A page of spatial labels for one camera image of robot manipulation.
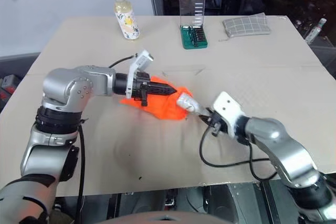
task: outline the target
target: small bottle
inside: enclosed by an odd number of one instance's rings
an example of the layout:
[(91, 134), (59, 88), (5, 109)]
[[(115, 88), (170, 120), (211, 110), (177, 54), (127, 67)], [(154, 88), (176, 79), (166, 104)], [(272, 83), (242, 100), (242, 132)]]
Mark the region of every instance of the small bottle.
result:
[(134, 18), (131, 3), (127, 0), (115, 0), (114, 13), (116, 14), (124, 37), (126, 39), (137, 39), (140, 32), (138, 24)]
[(317, 26), (315, 26), (310, 33), (307, 35), (307, 37), (304, 39), (307, 44), (312, 44), (312, 42), (315, 40), (315, 38), (318, 36), (320, 31), (322, 30), (322, 26), (324, 23), (326, 23), (327, 20), (325, 18), (320, 19), (319, 23)]

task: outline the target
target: table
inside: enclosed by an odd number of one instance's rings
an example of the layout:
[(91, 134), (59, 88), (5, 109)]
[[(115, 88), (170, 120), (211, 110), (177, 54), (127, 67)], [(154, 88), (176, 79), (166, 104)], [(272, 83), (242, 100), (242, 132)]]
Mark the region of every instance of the table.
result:
[[(335, 172), (336, 82), (284, 16), (269, 16), (270, 35), (224, 41), (223, 16), (205, 17), (208, 48), (182, 47), (179, 17), (137, 17), (141, 37), (122, 37), (114, 17), (66, 20), (23, 79), (0, 116), (0, 186), (19, 178), (19, 165), (42, 97), (42, 82), (54, 68), (108, 66), (148, 50), (147, 72), (186, 86), (204, 106), (228, 92), (247, 115), (276, 118), (311, 153), (318, 168)], [(116, 67), (126, 72), (129, 63)], [(195, 115), (160, 121), (119, 104), (121, 96), (94, 97), (83, 112), (86, 140), (85, 195), (251, 182), (248, 165), (211, 168), (198, 156), (206, 125)], [(209, 136), (205, 156), (213, 163), (248, 158), (248, 148), (225, 136)], [(255, 147), (255, 157), (265, 154)], [(58, 196), (77, 195), (79, 165), (60, 183)], [(268, 162), (255, 164), (265, 177)]]

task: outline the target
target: orange cloth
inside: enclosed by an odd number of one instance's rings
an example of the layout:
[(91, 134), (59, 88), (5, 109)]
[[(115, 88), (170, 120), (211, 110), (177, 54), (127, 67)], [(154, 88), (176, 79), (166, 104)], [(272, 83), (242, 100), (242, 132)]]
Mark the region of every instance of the orange cloth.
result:
[(184, 119), (188, 112), (183, 108), (177, 106), (176, 101), (180, 97), (180, 95), (184, 92), (190, 96), (193, 94), (185, 87), (174, 87), (171, 83), (161, 80), (158, 77), (152, 76), (151, 81), (166, 83), (172, 86), (177, 90), (176, 93), (171, 95), (157, 95), (157, 94), (149, 94), (147, 97), (148, 106), (142, 107), (141, 101), (135, 101), (132, 99), (122, 99), (120, 103), (131, 105), (137, 107), (141, 110), (147, 111), (158, 119), (169, 119), (169, 120), (182, 120)]

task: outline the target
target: gray pouch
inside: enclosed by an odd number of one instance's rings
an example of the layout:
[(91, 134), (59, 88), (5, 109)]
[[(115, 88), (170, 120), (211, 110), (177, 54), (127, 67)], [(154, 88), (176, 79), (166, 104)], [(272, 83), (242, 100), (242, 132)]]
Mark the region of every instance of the gray pouch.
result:
[(229, 38), (271, 33), (265, 13), (226, 19), (223, 25)]

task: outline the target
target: black cable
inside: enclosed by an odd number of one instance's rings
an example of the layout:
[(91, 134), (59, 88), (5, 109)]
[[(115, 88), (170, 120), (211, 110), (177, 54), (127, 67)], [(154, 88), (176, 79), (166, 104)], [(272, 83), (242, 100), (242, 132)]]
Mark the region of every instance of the black cable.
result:
[[(201, 160), (204, 164), (211, 166), (211, 167), (215, 167), (215, 168), (225, 168), (225, 167), (231, 167), (231, 166), (236, 166), (236, 165), (244, 165), (244, 164), (248, 164), (250, 162), (250, 160), (245, 160), (245, 161), (240, 161), (237, 163), (231, 163), (231, 164), (226, 164), (226, 165), (216, 165), (216, 164), (212, 164), (210, 162), (208, 162), (207, 160), (205, 160), (204, 156), (203, 156), (203, 143), (205, 140), (206, 135), (208, 134), (208, 132), (210, 131), (211, 126), (208, 126), (208, 128), (206, 128), (205, 132), (203, 133), (201, 142), (200, 142), (200, 149), (199, 149), (199, 156), (201, 157)], [(253, 159), (253, 162), (260, 162), (260, 161), (269, 161), (269, 158), (257, 158), (257, 159)]]
[(267, 181), (267, 180), (270, 180), (270, 179), (274, 178), (277, 175), (277, 172), (273, 173), (272, 175), (270, 175), (267, 178), (258, 177), (258, 175), (254, 172), (254, 169), (253, 169), (253, 148), (252, 148), (252, 145), (251, 145), (250, 142), (248, 142), (248, 147), (250, 148), (249, 165), (250, 165), (250, 170), (251, 170), (253, 178), (255, 178), (256, 180), (258, 180), (260, 182)]
[(81, 164), (80, 164), (80, 181), (79, 181), (79, 191), (78, 191), (77, 207), (76, 207), (76, 215), (75, 215), (75, 224), (81, 223), (80, 208), (82, 206), (84, 177), (85, 177), (85, 143), (84, 143), (83, 128), (81, 124), (78, 126), (78, 132), (79, 132), (79, 139), (80, 139)]
[(187, 199), (187, 201), (188, 201), (189, 205), (192, 207), (192, 209), (193, 209), (195, 212), (199, 212), (199, 211), (196, 209), (196, 207), (194, 207), (193, 204), (191, 204), (191, 202), (189, 201), (189, 199), (188, 199), (188, 192), (186, 192), (186, 194), (185, 194), (185, 198)]
[(115, 65), (117, 65), (117, 64), (119, 64), (119, 63), (121, 63), (121, 62), (123, 62), (123, 61), (125, 61), (125, 60), (130, 60), (130, 59), (132, 59), (133, 57), (134, 57), (134, 56), (131, 55), (131, 56), (122, 58), (122, 59), (116, 61), (115, 63), (113, 63), (112, 65), (110, 65), (109, 68), (113, 68)]

